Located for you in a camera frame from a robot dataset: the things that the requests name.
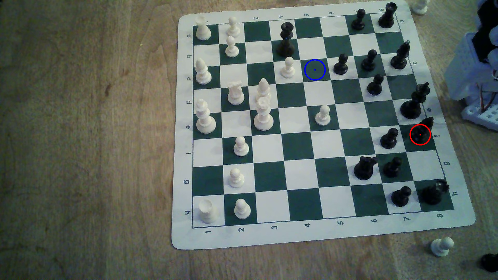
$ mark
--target chessboard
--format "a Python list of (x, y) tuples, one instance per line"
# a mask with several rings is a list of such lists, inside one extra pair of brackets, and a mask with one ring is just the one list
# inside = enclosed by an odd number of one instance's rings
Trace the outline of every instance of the chessboard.
[[(379, 19), (388, 3), (370, 1), (181, 17), (171, 230), (176, 248), (371, 236), (475, 222), (410, 9), (406, 2), (396, 0), (394, 24), (384, 28)], [(365, 27), (357, 30), (352, 23), (360, 9), (366, 12)], [(237, 23), (230, 25), (230, 17), (235, 17)], [(210, 32), (204, 40), (196, 35), (199, 18), (206, 21)], [(286, 57), (277, 52), (282, 42), (282, 24), (286, 22), (293, 26), (293, 37), (288, 41), (294, 46), (291, 57), (295, 73), (291, 78), (282, 76)], [(234, 36), (239, 50), (235, 57), (226, 53), (227, 31), (232, 25), (239, 30)], [(407, 65), (398, 70), (390, 62), (406, 41), (410, 45)], [(375, 68), (365, 71), (362, 62), (371, 49), (377, 52), (371, 61)], [(348, 70), (338, 75), (333, 67), (341, 54), (348, 57)], [(211, 76), (206, 84), (197, 81), (199, 59)], [(382, 91), (372, 95), (367, 87), (377, 74), (383, 77)], [(260, 106), (256, 97), (263, 78), (271, 93), (266, 97), (273, 119), (268, 130), (254, 124)], [(238, 105), (228, 100), (228, 87), (234, 82), (238, 82), (244, 95)], [(412, 99), (417, 85), (424, 83), (429, 83), (430, 92), (420, 104), (420, 116), (404, 117), (400, 112), (402, 104)], [(209, 110), (199, 113), (199, 100)], [(315, 118), (323, 105), (330, 109), (330, 121), (319, 125)], [(202, 114), (209, 114), (216, 122), (210, 133), (198, 129), (198, 116)], [(430, 117), (433, 126), (428, 141), (414, 142), (412, 129)], [(384, 148), (380, 139), (392, 128), (399, 131), (395, 136), (397, 144)], [(249, 147), (244, 156), (234, 153), (237, 137), (243, 137)], [(376, 159), (372, 175), (366, 180), (358, 179), (354, 172), (362, 156)], [(395, 157), (402, 162), (399, 172), (395, 177), (386, 176), (383, 168)], [(244, 176), (242, 186), (232, 187), (231, 173), (235, 168), (235, 176)], [(440, 180), (447, 182), (449, 190), (439, 193), (438, 203), (421, 199), (423, 191)], [(408, 203), (394, 205), (392, 193), (405, 186), (412, 191)], [(237, 208), (236, 202), (241, 199)]]

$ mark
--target wood grain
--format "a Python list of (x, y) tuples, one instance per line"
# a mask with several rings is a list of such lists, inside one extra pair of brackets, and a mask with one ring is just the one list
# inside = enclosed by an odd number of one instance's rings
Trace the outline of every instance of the wood grain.
[[(5, 0), (0, 13), (0, 279), (490, 279), (498, 134), (462, 121), (443, 72), (475, 1), (414, 16), (477, 222), (201, 251), (171, 245), (178, 20), (301, 0)], [(426, 250), (451, 236), (445, 258)]]

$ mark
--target red circle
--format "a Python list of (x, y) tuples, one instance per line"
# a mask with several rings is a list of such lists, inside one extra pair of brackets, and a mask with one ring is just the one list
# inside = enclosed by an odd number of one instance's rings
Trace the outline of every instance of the red circle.
[[(411, 131), (413, 130), (414, 127), (416, 126), (425, 126), (425, 128), (427, 128), (427, 130), (429, 131), (429, 140), (427, 140), (427, 142), (425, 142), (424, 144), (417, 144), (413, 141), (413, 139), (411, 138)], [(423, 125), (423, 124), (417, 124), (417, 125), (414, 125), (411, 129), (410, 129), (410, 134), (408, 135), (410, 136), (410, 140), (412, 143), (414, 143), (415, 145), (419, 145), (419, 146), (424, 146), (425, 144), (429, 143), (429, 141), (431, 140), (431, 130), (426, 126), (426, 125)]]

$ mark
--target green square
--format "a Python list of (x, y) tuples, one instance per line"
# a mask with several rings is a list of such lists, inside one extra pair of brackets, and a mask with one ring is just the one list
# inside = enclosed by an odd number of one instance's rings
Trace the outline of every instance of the green square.
[[(250, 206), (250, 215), (245, 219), (235, 216), (235, 203), (238, 199), (243, 199)], [(256, 214), (256, 193), (225, 194), (225, 226), (251, 225), (257, 224)]]
[(341, 130), (341, 138), (345, 156), (375, 154), (369, 128)]
[(387, 202), (382, 184), (351, 186), (357, 217), (387, 215)]
[(270, 25), (268, 21), (244, 22), (246, 42), (270, 41)]
[(332, 81), (332, 91), (336, 104), (363, 102), (358, 79)]
[(297, 38), (322, 37), (322, 24), (319, 17), (294, 20)]
[(392, 100), (365, 102), (370, 127), (397, 126), (398, 117)]
[[(272, 41), (271, 42), (271, 50), (273, 51), (273, 61), (284, 61), (286, 57), (280, 56), (277, 53), (277, 47), (280, 44), (280, 41)], [(294, 53), (292, 54), (292, 58), (294, 60), (299, 60), (299, 47), (297, 45), (297, 39), (292, 39), (290, 44), (294, 46)]]
[(443, 193), (443, 195), (441, 196), (441, 202), (439, 202), (438, 204), (430, 205), (423, 201), (422, 190), (430, 185), (434, 185), (436, 182), (437, 180), (415, 181), (415, 189), (417, 190), (418, 201), (420, 203), (422, 212), (455, 210), (453, 202), (451, 201), (451, 186), (448, 192)]
[(323, 219), (320, 191), (314, 189), (288, 190), (289, 213), (291, 221), (310, 221)]
[(234, 152), (235, 138), (223, 138), (223, 165), (252, 163), (252, 139), (251, 136), (244, 137), (249, 145), (249, 153), (245, 156), (238, 156)]
[(199, 46), (199, 45), (218, 45), (220, 43), (220, 39), (218, 37), (218, 25), (217, 24), (208, 24), (208, 28), (211, 31), (211, 37), (207, 40), (199, 40), (197, 39), (197, 36), (195, 35), (195, 32), (197, 31), (197, 25), (194, 26), (194, 33), (192, 37), (194, 37), (194, 46)]
[(273, 62), (262, 62), (248, 64), (248, 83), (250, 86), (257, 86), (262, 78), (269, 84), (275, 84), (275, 71)]
[[(399, 167), (398, 176), (395, 178), (389, 178), (384, 175), (384, 165), (388, 162), (391, 162), (394, 157), (401, 158), (401, 166)], [(413, 176), (411, 175), (410, 163), (408, 162), (408, 157), (405, 152), (398, 153), (387, 153), (387, 154), (378, 154), (377, 164), (380, 170), (380, 177), (382, 178), (382, 183), (393, 183), (393, 182), (407, 182), (413, 181)]]
[(278, 107), (303, 107), (306, 106), (304, 84), (277, 84)]
[(365, 17), (363, 18), (365, 28), (363, 28), (362, 30), (356, 30), (351, 27), (351, 23), (353, 23), (353, 20), (355, 20), (356, 18), (356, 14), (346, 15), (346, 24), (348, 25), (349, 35), (375, 33), (374, 24), (372, 23), (372, 18), (370, 17), (369, 13), (365, 14)]
[(341, 54), (353, 56), (353, 49), (351, 48), (351, 41), (349, 36), (332, 36), (324, 37), (325, 51), (327, 57), (339, 57)]
[(380, 53), (396, 53), (404, 43), (401, 32), (376, 33)]
[(337, 119), (337, 110), (336, 106), (331, 104), (328, 105), (330, 108), (330, 122), (326, 126), (321, 126), (316, 123), (315, 117), (316, 114), (320, 112), (321, 106), (309, 106), (308, 107), (308, 118), (310, 121), (310, 129), (311, 131), (324, 131), (324, 130), (338, 130), (339, 129), (339, 120)]
[(280, 133), (280, 117), (278, 116), (278, 109), (271, 109), (270, 115), (273, 117), (273, 126), (266, 130), (261, 131), (254, 126), (254, 118), (256, 117), (256, 110), (251, 110), (250, 112), (250, 129), (252, 135), (268, 135), (268, 134), (279, 134)]
[(304, 82), (330, 81), (328, 69), (326, 58), (301, 60), (301, 71), (303, 72)]
[(194, 115), (194, 123), (192, 125), (192, 138), (193, 140), (197, 139), (212, 139), (212, 138), (221, 138), (221, 113), (210, 113), (209, 114), (216, 121), (216, 128), (213, 132), (204, 134), (197, 130), (197, 120), (199, 119), (196, 115)]
[(231, 111), (249, 111), (249, 87), (242, 87), (242, 93), (244, 93), (244, 101), (238, 105), (232, 105), (228, 102), (228, 88), (221, 89), (221, 111), (231, 112)]
[(197, 72), (195, 72), (195, 68), (194, 68), (194, 76), (192, 78), (192, 83), (194, 84), (194, 90), (217, 89), (220, 87), (220, 67), (219, 66), (209, 66), (208, 71), (209, 71), (209, 73), (211, 73), (211, 82), (209, 82), (205, 85), (201, 85), (195, 79)]
[(319, 187), (349, 186), (346, 158), (316, 158), (315, 166)]
[(255, 163), (254, 183), (256, 192), (287, 189), (283, 161)]
[(194, 167), (192, 196), (223, 194), (223, 166)]
[(376, 74), (385, 76), (384, 65), (382, 63), (382, 58), (380, 54), (377, 54), (373, 62), (375, 63), (375, 69), (372, 71), (367, 71), (362, 68), (363, 60), (367, 58), (366, 55), (355, 56), (356, 71), (358, 72), (358, 78), (373, 78)]
[(309, 132), (282, 134), (283, 159), (313, 158), (313, 145)]
[(399, 132), (401, 133), (401, 136), (403, 137), (403, 143), (405, 145), (405, 150), (406, 151), (423, 151), (423, 150), (435, 150), (436, 149), (436, 144), (434, 143), (434, 138), (433, 135), (431, 134), (431, 139), (429, 142), (425, 145), (416, 145), (410, 140), (410, 130), (412, 127), (415, 125), (403, 125), (399, 126)]
[(417, 88), (417, 82), (413, 74), (388, 76), (387, 83), (393, 99), (411, 99), (411, 94)]
[(236, 57), (229, 57), (225, 52), (228, 45), (227, 44), (220, 45), (220, 65), (246, 63), (246, 44), (237, 43), (235, 44), (235, 46), (239, 48), (239, 54)]

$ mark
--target blue circle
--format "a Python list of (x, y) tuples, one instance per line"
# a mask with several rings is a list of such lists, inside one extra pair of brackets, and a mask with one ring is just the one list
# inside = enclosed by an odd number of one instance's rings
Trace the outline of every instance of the blue circle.
[[(320, 61), (320, 63), (322, 63), (322, 65), (323, 65), (323, 75), (322, 75), (322, 77), (320, 77), (320, 78), (318, 78), (318, 79), (311, 79), (311, 78), (308, 76), (308, 73), (306, 73), (306, 66), (308, 66), (308, 63), (310, 63), (310, 62), (311, 62), (311, 61), (313, 61), (313, 60)], [(318, 80), (321, 80), (321, 79), (325, 76), (325, 72), (326, 72), (326, 71), (327, 71), (327, 69), (325, 68), (325, 63), (323, 63), (320, 59), (312, 59), (312, 60), (310, 60), (310, 61), (306, 62), (306, 65), (304, 65), (304, 75), (306, 75), (306, 77), (307, 77), (308, 79), (312, 80), (312, 81), (318, 81)]]

